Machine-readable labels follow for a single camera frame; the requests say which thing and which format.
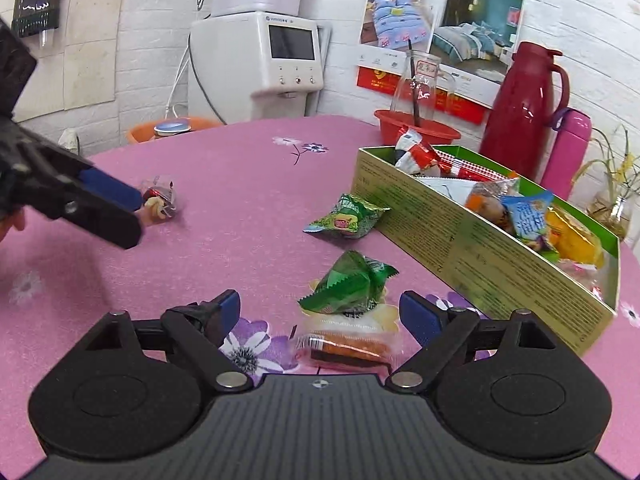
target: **gray ribbed panel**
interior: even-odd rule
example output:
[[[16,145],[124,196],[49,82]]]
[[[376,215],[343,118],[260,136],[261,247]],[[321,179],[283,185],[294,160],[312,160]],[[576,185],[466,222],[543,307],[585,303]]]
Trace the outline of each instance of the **gray ribbed panel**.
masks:
[[[313,386],[313,382],[322,379],[329,381],[329,386]],[[554,465],[520,465],[486,457],[447,433],[424,400],[392,394],[380,387],[376,376],[360,375],[267,376],[257,390],[219,399],[193,433],[153,457],[101,465],[52,458],[26,478],[613,480],[622,477],[590,455]]]

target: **pink water bottle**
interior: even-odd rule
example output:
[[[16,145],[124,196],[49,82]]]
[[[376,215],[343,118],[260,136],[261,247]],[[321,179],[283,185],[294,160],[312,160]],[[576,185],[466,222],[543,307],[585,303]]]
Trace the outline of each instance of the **pink water bottle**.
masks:
[[[591,139],[591,119],[578,110],[564,108],[554,115],[551,126],[558,136],[540,186],[567,200],[571,193],[571,180],[582,165]]]

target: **barcode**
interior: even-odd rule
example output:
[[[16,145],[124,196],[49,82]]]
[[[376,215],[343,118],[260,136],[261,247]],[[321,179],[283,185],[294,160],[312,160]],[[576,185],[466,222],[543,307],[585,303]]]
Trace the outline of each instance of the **barcode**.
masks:
[[[298,339],[298,350],[303,348],[311,348],[312,350],[322,351],[324,347],[324,337],[321,335],[307,334]]]

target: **black cord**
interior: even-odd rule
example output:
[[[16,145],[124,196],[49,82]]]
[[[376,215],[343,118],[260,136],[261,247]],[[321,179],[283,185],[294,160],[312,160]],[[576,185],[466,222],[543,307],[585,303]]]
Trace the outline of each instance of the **black cord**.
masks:
[[[226,121],[218,113],[218,111],[216,110],[216,107],[213,105],[213,103],[209,99],[209,96],[204,91],[204,88],[202,87],[202,83],[200,82],[200,78],[198,77],[198,72],[196,72],[196,66],[193,64],[193,56],[191,55],[191,34],[189,34],[189,36],[187,37],[187,50],[189,51],[189,62],[191,63],[191,70],[193,70],[193,76],[194,78],[196,78],[196,83],[198,83],[198,86],[200,87],[200,91],[202,92],[202,95],[204,95],[204,98],[207,100],[207,104],[209,105],[209,108],[211,108],[211,111],[215,113],[216,117],[220,119],[220,122],[226,126]]]

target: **black display screen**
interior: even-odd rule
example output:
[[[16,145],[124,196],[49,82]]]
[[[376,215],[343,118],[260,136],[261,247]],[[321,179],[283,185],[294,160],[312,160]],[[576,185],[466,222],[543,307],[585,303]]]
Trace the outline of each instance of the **black display screen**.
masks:
[[[273,59],[316,59],[310,30],[269,25],[269,41]]]

